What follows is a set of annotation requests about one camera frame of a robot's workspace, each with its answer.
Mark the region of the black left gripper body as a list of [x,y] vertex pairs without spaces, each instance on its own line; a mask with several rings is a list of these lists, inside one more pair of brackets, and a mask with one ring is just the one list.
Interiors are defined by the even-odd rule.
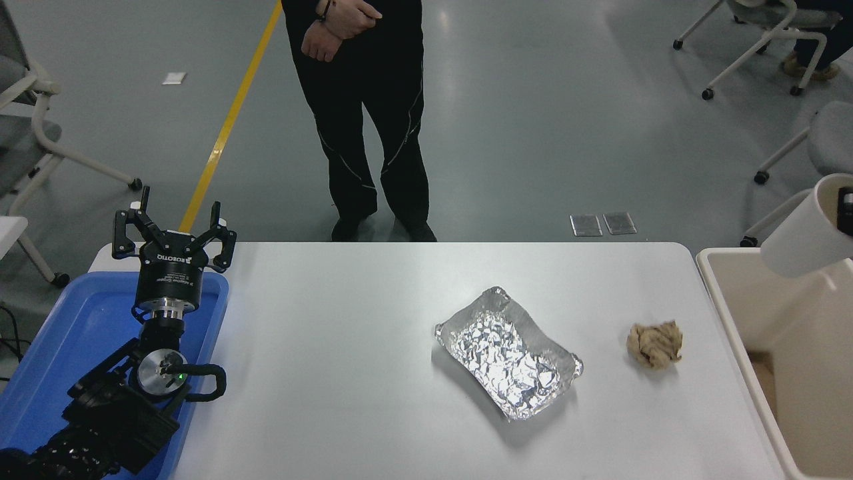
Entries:
[[184,312],[200,306],[203,273],[185,249],[194,240],[190,234],[166,231],[163,244],[148,239],[139,249],[140,272],[134,307],[152,312],[161,299],[177,301]]

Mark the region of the standing person's left hand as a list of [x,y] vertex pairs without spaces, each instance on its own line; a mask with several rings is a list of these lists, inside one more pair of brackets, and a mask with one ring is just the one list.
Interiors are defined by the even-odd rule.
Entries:
[[305,57],[332,63],[343,43],[343,33],[338,25],[317,19],[307,29],[301,43],[301,53]]

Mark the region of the standing person's right hand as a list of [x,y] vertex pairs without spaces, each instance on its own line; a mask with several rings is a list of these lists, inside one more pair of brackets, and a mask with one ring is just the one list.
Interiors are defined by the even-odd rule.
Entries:
[[366,1],[329,1],[323,7],[323,24],[339,39],[353,39],[382,19],[382,13]]

